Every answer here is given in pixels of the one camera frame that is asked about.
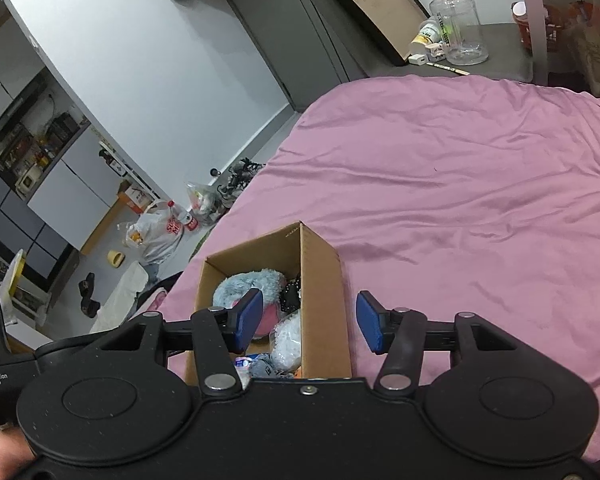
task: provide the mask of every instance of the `plastic bottle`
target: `plastic bottle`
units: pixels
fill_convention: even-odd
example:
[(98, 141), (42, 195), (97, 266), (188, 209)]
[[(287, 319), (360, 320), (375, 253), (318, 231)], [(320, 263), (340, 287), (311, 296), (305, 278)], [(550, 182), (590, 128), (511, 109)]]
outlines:
[(189, 231), (193, 231), (193, 229), (198, 227), (198, 221), (185, 208), (176, 204), (173, 200), (169, 200), (168, 206), (178, 222), (184, 225)]
[(433, 0), (429, 9), (440, 25), (449, 63), (475, 65), (489, 57), (474, 0)]
[(433, 18), (429, 18), (420, 24), (419, 32), (409, 48), (409, 54), (427, 55), (426, 46), (440, 41), (440, 26)]

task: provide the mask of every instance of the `pink bed sheet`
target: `pink bed sheet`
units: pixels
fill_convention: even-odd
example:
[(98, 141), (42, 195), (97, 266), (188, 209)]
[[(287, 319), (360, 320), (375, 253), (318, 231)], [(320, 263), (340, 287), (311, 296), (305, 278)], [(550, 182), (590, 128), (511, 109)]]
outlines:
[[(353, 311), (368, 289), (433, 320), (477, 312), (600, 399), (600, 99), (480, 76), (339, 86), (220, 221), (166, 319), (190, 316), (208, 254), (296, 220), (340, 254), (357, 376), (382, 362)], [(427, 353), (423, 382), (447, 368)], [(600, 458), (600, 423), (587, 457)]]

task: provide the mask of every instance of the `brown board with black frame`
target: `brown board with black frame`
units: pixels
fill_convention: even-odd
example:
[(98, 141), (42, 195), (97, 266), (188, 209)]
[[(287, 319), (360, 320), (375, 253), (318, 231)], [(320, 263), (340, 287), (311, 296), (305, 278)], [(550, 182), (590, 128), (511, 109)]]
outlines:
[(411, 41), (429, 13), (418, 0), (338, 0), (395, 65), (407, 64)]

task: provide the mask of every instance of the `baseboard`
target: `baseboard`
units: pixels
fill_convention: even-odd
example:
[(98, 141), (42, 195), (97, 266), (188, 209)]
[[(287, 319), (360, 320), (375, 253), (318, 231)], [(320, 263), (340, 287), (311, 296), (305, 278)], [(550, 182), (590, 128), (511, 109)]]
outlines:
[[(247, 142), (241, 147), (240, 150), (229, 160), (224, 168), (216, 168), (220, 173), (224, 173), (228, 167), (240, 160), (241, 158), (253, 158), (263, 146), (275, 135), (275, 133), (286, 123), (291, 116), (294, 114), (294, 110), (291, 104), (287, 103), (280, 110), (278, 110), (273, 116), (264, 124), (261, 129), (255, 132)], [(209, 182), (210, 186), (213, 186), (222, 178), (222, 174), (217, 178), (211, 179)]]

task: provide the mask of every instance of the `blue gripper pad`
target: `blue gripper pad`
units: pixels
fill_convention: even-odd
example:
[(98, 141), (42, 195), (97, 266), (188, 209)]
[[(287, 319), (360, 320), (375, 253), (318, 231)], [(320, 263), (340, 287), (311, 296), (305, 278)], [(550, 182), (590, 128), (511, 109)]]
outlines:
[(368, 294), (366, 290), (361, 290), (356, 298), (356, 320), (369, 349), (378, 353), (382, 351), (380, 313), (371, 305), (365, 293)]
[(256, 329), (260, 324), (263, 312), (263, 299), (262, 291), (258, 291), (250, 300), (243, 297), (234, 308), (241, 306), (243, 301), (247, 301), (243, 311), (238, 316), (236, 327), (235, 327), (235, 352), (244, 352), (251, 342), (253, 335), (256, 333)]

